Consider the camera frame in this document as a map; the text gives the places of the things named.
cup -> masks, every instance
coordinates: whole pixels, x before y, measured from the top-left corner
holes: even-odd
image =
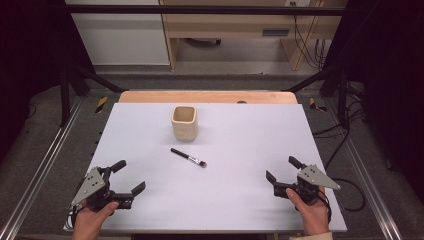
[[[172,113],[172,128],[175,138],[191,142],[197,137],[197,111],[190,106],[177,106]]]

cable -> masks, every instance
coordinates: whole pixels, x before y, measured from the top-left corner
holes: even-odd
[[[362,202],[361,202],[361,205],[359,207],[357,207],[357,208],[346,208],[346,207],[343,207],[344,210],[349,211],[349,212],[359,212],[362,209],[364,209],[365,204],[366,204],[365,194],[364,194],[364,192],[362,191],[362,189],[358,185],[356,185],[352,181],[349,181],[349,180],[343,179],[343,178],[331,178],[331,179],[333,179],[334,181],[341,181],[341,182],[349,183],[352,186],[354,186],[359,191],[359,193],[361,194]]]
[[[327,207],[328,211],[327,211],[327,217],[328,217],[328,223],[331,222],[331,216],[333,215],[333,211],[331,210],[331,206],[330,206],[330,201],[328,200],[327,195],[325,195],[324,192],[322,192],[321,190],[319,191],[324,197],[325,199],[323,199],[321,196],[318,195],[318,199],[324,203],[324,205]]]
[[[334,137],[343,135],[345,133],[346,133],[346,131],[345,132],[342,132],[342,133],[337,133],[337,134],[334,134],[334,135],[329,135],[329,136],[324,136],[324,137],[314,137],[314,138],[334,138]]]
[[[349,116],[347,119],[348,120],[350,120],[350,123],[352,123],[354,120],[356,120],[357,118],[355,118],[355,117],[357,117],[356,115],[359,115],[359,114],[362,114],[363,113],[363,110],[362,109],[360,109],[360,110],[356,110],[355,112],[353,112],[352,113],[352,115],[351,116]],[[312,133],[312,135],[314,135],[314,137],[316,136],[316,135],[320,135],[320,134],[323,134],[323,133],[326,133],[326,132],[329,132],[329,131],[331,131],[331,130],[333,130],[333,129],[335,129],[335,128],[337,128],[337,127],[339,127],[339,126],[341,126],[342,124],[341,123],[339,123],[339,124],[337,124],[337,125],[334,125],[334,126],[332,126],[332,127],[330,127],[330,128],[327,128],[327,129],[323,129],[323,130],[319,130],[319,131],[316,131],[316,132],[313,132]]]
[[[314,57],[315,57],[315,61],[318,62],[318,68],[321,71],[322,68],[324,67],[324,62],[326,57],[324,57],[324,52],[325,52],[325,40],[322,39],[321,40],[321,49],[319,50],[320,53],[318,53],[318,45],[319,45],[319,41],[320,39],[317,39],[315,41],[315,48],[314,48]]]
[[[294,41],[296,42],[296,45],[297,45],[297,47],[299,48],[299,50],[300,50],[300,52],[302,53],[302,55],[305,57],[305,60],[306,60],[306,62],[308,63],[308,65],[309,65],[310,67],[312,67],[312,68],[318,68],[318,66],[316,65],[316,63],[313,61],[313,59],[312,59],[312,57],[311,57],[311,54],[309,53],[308,48],[307,48],[307,46],[306,46],[306,43],[305,43],[305,41],[303,40],[302,35],[300,34],[300,31],[299,31],[299,29],[298,29],[298,27],[297,27],[297,17],[296,17],[296,15],[293,15],[293,17],[294,17]],[[306,57],[306,55],[305,55],[305,52],[303,51],[303,49],[299,46],[299,43],[297,42],[297,32],[298,32],[298,31],[299,31],[299,37],[300,37],[300,39],[301,39],[301,41],[302,41],[302,43],[303,43],[304,49],[306,49],[306,52],[308,53],[309,58],[311,59],[312,63],[313,63],[315,66],[312,66],[312,65],[311,65],[311,63],[309,62],[308,58],[307,58],[307,57]]]
[[[78,193],[78,190],[81,187],[81,185],[84,183],[84,180],[85,180],[85,177],[82,178],[79,181],[77,188],[75,190],[74,196]],[[75,205],[75,206],[72,207],[72,210],[68,213],[68,218],[66,219],[66,222],[65,222],[65,227],[67,229],[73,229],[74,228],[75,221],[77,219],[77,215],[78,215],[79,211],[81,211],[83,208],[84,207],[81,207],[80,209],[78,209],[78,205]]]
[[[325,170],[327,170],[328,166],[330,166],[330,163],[333,161],[334,157],[339,152],[340,148],[343,146],[343,143],[347,140],[347,137],[349,136],[349,132],[350,132],[350,129],[348,128],[343,140],[340,142],[339,146],[337,146],[336,150],[334,150],[333,154],[331,155],[331,157],[328,159],[327,163],[325,164],[324,166]]]
[[[358,116],[355,116],[354,118],[352,118],[352,120],[350,121],[350,123],[352,123],[353,121],[355,121],[356,119],[362,118],[364,120],[365,118],[365,112],[363,110],[360,110],[358,112]]]
[[[351,103],[347,106],[347,109],[350,109],[350,108],[351,108],[354,104],[357,104],[357,103],[361,104],[361,103],[362,103],[362,101],[361,101],[361,100],[356,100],[356,101],[351,102]]]

white board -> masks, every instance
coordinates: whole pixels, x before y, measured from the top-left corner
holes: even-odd
[[[173,108],[197,108],[199,133],[191,143],[175,139]],[[175,148],[207,168],[172,153]],[[265,178],[294,183],[294,156],[324,169],[301,105],[115,104],[90,169],[119,160],[127,166],[110,177],[111,190],[129,193],[146,181],[130,210],[117,210],[103,230],[131,233],[269,233],[302,230],[293,204],[273,196]],[[331,190],[332,231],[346,225]]]

aluminum rail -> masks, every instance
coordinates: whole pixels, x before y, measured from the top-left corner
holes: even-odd
[[[60,128],[57,132],[55,139],[50,145],[50,148],[44,156],[43,161],[41,162],[27,189],[22,195],[21,200],[15,207],[15,210],[13,211],[9,220],[2,227],[0,231],[0,240],[14,239],[16,234],[18,233],[19,228],[21,227],[26,215],[28,214],[32,204],[34,203],[34,200],[37,197],[37,194],[40,191],[44,180],[46,179],[63,143],[66,140],[66,137],[68,136],[69,131],[71,130],[75,122],[75,119],[80,111],[83,101],[84,99],[82,97],[76,98],[71,110],[70,119],[68,120],[66,125]]]
[[[326,105],[329,107],[329,111],[336,123],[338,123],[336,112],[336,103],[334,99],[325,99]],[[377,218],[378,224],[380,225],[381,231],[387,240],[401,240],[402,235],[397,228],[395,221],[392,218],[377,186],[368,173],[364,161],[362,160],[358,150],[355,148],[355,144],[352,139],[348,136],[346,141],[346,152],[350,156],[349,159],[358,176],[359,182],[364,190],[364,194]]]
[[[225,14],[225,15],[297,15],[345,16],[364,13],[363,10],[324,7],[265,7],[265,6],[193,6],[193,5],[41,5],[41,10],[69,13],[99,14]]]

white cabinet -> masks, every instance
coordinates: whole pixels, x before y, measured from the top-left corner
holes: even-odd
[[[157,0],[66,0],[67,4],[158,5]],[[169,65],[160,14],[72,14],[93,65]]]

